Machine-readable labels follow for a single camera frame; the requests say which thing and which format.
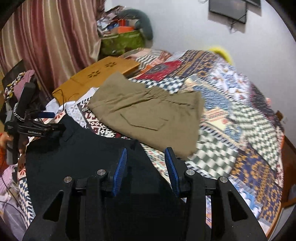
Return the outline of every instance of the patterned fabric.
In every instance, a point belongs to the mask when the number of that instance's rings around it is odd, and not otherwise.
[[[66,113],[71,116],[77,123],[79,123],[83,128],[86,128],[87,123],[83,118],[77,104],[74,104],[66,109]]]
[[[200,168],[196,163],[193,161],[185,161],[186,166],[188,169],[193,169],[199,174],[201,174],[203,177],[212,178],[215,179],[213,176],[211,176],[206,170]]]
[[[170,183],[170,179],[168,176],[168,170],[165,165],[165,155],[163,152],[153,149],[143,143],[141,143],[143,149],[145,150],[147,156],[150,158],[154,167],[159,171],[164,179],[168,183]]]
[[[248,142],[275,170],[280,151],[276,130],[269,120],[259,110],[235,102],[230,118],[239,124]]]
[[[20,189],[20,200],[22,205],[22,210],[24,212],[24,217],[26,221],[26,227],[30,225],[35,217],[35,212],[31,203],[31,199],[28,193],[27,178],[23,177],[19,179],[19,189]]]
[[[136,80],[154,80],[159,82],[163,80],[172,71],[180,67],[181,63],[181,61],[176,60],[172,62],[157,64],[153,68],[146,71],[144,74],[138,76]]]
[[[284,187],[284,169],[281,157],[279,158],[279,161],[276,165],[276,179],[274,182],[281,188]]]
[[[182,58],[182,56],[186,53],[187,51],[182,51],[182,52],[175,52],[172,54],[171,57],[169,57],[166,62],[171,62],[171,61],[175,61],[175,60],[179,60]]]
[[[238,178],[230,176],[229,180],[236,188],[236,190],[240,193],[240,195],[243,197],[245,202],[248,204],[254,216],[258,218],[260,213],[262,212],[263,204],[257,202],[255,198],[256,192],[253,189],[249,188],[247,185],[245,185],[244,182],[242,182]]]
[[[206,196],[205,205],[206,205],[205,222],[211,228],[212,227],[212,207],[211,207],[211,197],[210,196]]]
[[[274,114],[271,106],[267,103],[266,98],[253,83],[250,84],[249,100],[251,106],[261,111],[274,127],[279,127],[281,131],[284,130],[278,117]]]
[[[279,126],[276,127],[276,137],[277,137],[277,140],[278,140],[279,149],[281,150],[283,148],[283,145],[284,145],[285,135],[281,131],[281,128]]]
[[[229,148],[210,133],[200,130],[197,151],[189,160],[211,176],[229,176],[238,152]]]
[[[250,82],[246,76],[238,74],[233,66],[219,59],[211,72],[209,83],[230,94],[237,101],[248,101]]]
[[[231,175],[251,188],[257,202],[263,205],[258,219],[272,223],[280,211],[282,188],[275,183],[276,172],[250,144],[245,151],[239,150]]]
[[[222,90],[210,85],[197,75],[188,77],[181,91],[200,91],[205,100],[201,119],[202,130],[212,133],[219,141],[232,149],[244,149],[247,145],[242,129],[229,118],[233,98]]]
[[[145,56],[138,57],[136,59],[136,61],[141,63],[140,66],[139,66],[139,69],[140,70],[145,69],[147,67],[147,65],[150,64],[156,58],[157,57],[153,56],[153,55],[145,55]]]
[[[268,233],[269,233],[269,229],[270,229],[272,223],[266,221],[266,220],[263,219],[263,218],[258,219],[258,223],[260,224],[260,226],[261,226],[261,228],[263,229],[264,233],[265,233],[265,234],[268,234]]]
[[[179,78],[165,78],[162,81],[155,81],[155,80],[136,80],[131,79],[132,82],[145,84],[147,88],[151,88],[153,86],[157,86],[159,88],[162,88],[164,90],[167,90],[170,92],[170,94],[174,94],[178,92],[178,90],[181,88],[181,86],[184,83],[184,79]]]
[[[90,98],[83,100],[78,103],[77,106],[81,112],[81,115],[84,118],[84,121],[87,122],[86,128],[91,129],[95,134],[104,136],[104,137],[120,137],[127,138],[126,136],[112,130],[108,126],[101,123],[98,118],[91,112],[87,107]],[[84,124],[84,121],[78,122],[81,126]]]
[[[217,55],[203,50],[188,50],[179,61],[182,61],[181,66],[174,71],[169,77],[178,76],[187,78],[190,75],[196,74],[199,77],[207,77],[214,66]]]
[[[145,57],[145,56],[154,56],[159,59],[167,60],[172,55],[164,50],[156,50],[156,49],[149,49],[149,48],[137,48],[134,50],[131,50],[129,52],[126,52],[121,58],[127,58],[127,59],[133,59],[136,60],[139,57]]]
[[[23,78],[25,73],[26,72],[19,73],[16,79],[7,85],[3,94],[5,100],[8,100],[13,96],[13,88],[20,82],[20,80]]]

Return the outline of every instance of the yellow object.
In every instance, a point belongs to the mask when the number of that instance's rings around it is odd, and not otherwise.
[[[230,54],[223,48],[217,46],[217,47],[211,47],[209,48],[209,51],[212,51],[218,55],[220,55],[222,58],[224,58],[228,63],[233,65],[233,60],[230,56]]]
[[[136,71],[139,65],[140,63],[131,59],[108,56],[73,75],[55,89],[52,95],[60,105],[76,101],[91,87],[99,87],[111,74],[120,72],[127,76]]]

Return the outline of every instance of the striped curtain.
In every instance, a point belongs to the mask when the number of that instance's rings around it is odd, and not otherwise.
[[[26,0],[1,31],[2,72],[24,59],[52,92],[96,62],[97,7],[96,0]]]

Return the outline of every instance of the khaki pants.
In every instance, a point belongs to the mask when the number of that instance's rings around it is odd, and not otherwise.
[[[176,93],[133,83],[114,73],[88,107],[113,130],[157,150],[172,147],[183,159],[196,150],[204,100],[199,92]]]

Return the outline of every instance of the orange box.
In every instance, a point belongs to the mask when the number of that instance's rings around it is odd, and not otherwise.
[[[120,72],[128,76],[136,71],[139,65],[138,62],[131,59],[108,56],[73,75],[59,88],[55,89],[52,95],[60,105],[63,102],[76,101],[91,87],[100,87],[111,74]]]
[[[128,32],[131,32],[131,31],[134,31],[134,27],[130,27],[130,26],[119,26],[119,27],[116,27],[116,28],[113,28],[111,30],[111,33],[112,34],[122,34],[122,33],[128,33]]]

